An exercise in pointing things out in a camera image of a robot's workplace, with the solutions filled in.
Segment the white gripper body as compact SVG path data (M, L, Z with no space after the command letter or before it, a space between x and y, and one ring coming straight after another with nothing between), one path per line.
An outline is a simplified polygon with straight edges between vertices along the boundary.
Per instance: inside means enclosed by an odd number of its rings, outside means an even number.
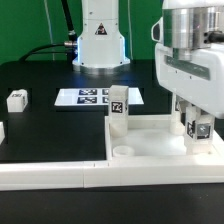
M172 50L155 46L159 84L219 119L224 119L224 45L195 50L190 61L172 57Z

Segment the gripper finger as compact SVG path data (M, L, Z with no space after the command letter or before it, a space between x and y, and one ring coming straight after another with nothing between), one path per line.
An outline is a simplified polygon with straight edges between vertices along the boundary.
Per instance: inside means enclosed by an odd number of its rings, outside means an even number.
M186 121L186 109L191 106L191 103L181 97L176 99L176 109L180 113L180 121L182 124Z
M211 133L211 125L208 123L198 124L196 130L196 137L198 139L209 139Z

